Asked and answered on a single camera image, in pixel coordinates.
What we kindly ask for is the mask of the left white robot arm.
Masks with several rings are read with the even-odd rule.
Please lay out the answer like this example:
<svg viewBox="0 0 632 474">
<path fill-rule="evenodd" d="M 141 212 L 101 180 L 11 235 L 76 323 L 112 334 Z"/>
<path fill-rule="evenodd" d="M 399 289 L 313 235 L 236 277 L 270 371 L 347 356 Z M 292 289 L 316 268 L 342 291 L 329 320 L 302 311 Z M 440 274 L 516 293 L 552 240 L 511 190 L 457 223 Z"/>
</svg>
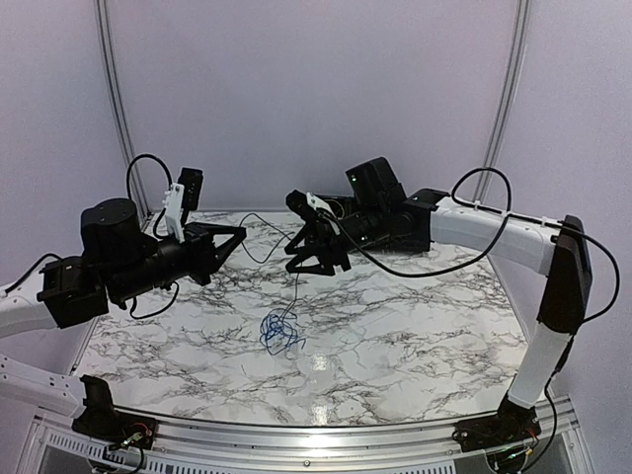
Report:
<svg viewBox="0 0 632 474">
<path fill-rule="evenodd" d="M 240 226 L 193 222 L 180 236 L 158 240 L 141 230 L 135 203 L 123 197 L 84 210 L 80 233 L 81 255 L 47 254 L 2 288 L 2 336 L 78 326 L 183 277 L 207 285 L 246 237 Z M 124 431 L 110 387 L 98 377 L 64 376 L 3 356 L 1 393 L 85 419 L 104 439 Z"/>
</svg>

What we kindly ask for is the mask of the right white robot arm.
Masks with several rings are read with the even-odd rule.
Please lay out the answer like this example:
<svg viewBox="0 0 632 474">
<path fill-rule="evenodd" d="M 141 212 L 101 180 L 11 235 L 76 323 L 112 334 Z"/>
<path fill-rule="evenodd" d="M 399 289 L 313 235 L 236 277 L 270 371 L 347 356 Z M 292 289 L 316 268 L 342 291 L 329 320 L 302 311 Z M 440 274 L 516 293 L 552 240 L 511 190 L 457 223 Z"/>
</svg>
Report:
<svg viewBox="0 0 632 474">
<path fill-rule="evenodd" d="M 461 200 L 454 193 L 421 189 L 407 195 L 389 162 L 379 157 L 347 171 L 355 212 L 339 219 L 331 206 L 312 193 L 294 190 L 287 207 L 304 222 L 285 251 L 291 274 L 331 276 L 351 267 L 349 253 L 402 238 L 423 252 L 431 244 L 476 250 L 481 258 L 500 257 L 547 278 L 531 343 L 489 433 L 509 442 L 528 422 L 547 382 L 564 363 L 586 321 L 592 267 L 582 221 L 572 215 L 560 222 L 493 210 Z"/>
</svg>

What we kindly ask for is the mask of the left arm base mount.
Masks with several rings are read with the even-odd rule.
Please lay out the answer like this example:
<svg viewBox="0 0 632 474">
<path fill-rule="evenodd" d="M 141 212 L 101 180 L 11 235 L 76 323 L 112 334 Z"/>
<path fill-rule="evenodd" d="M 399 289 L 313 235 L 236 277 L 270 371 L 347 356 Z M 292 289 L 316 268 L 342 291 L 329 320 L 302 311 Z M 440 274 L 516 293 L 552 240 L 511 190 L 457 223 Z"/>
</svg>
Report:
<svg viewBox="0 0 632 474">
<path fill-rule="evenodd" d="M 139 440 L 129 444 L 142 449 L 150 449 L 158 426 L 155 418 L 121 412 L 115 408 L 112 392 L 107 381 L 82 375 L 79 378 L 85 389 L 82 399 L 83 409 L 72 422 L 72 430 L 103 441 L 116 447 L 136 434 Z"/>
</svg>

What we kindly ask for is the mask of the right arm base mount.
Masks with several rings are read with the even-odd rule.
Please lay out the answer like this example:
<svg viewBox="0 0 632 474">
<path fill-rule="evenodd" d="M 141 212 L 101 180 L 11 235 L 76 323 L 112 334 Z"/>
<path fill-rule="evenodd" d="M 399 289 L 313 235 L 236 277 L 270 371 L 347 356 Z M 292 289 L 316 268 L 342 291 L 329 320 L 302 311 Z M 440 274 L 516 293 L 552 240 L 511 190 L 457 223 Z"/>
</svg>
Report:
<svg viewBox="0 0 632 474">
<path fill-rule="evenodd" d="M 535 403 L 515 402 L 506 393 L 496 412 L 458 421 L 451 437 L 459 444 L 462 452 L 470 452 L 536 440 L 541 432 Z"/>
</svg>

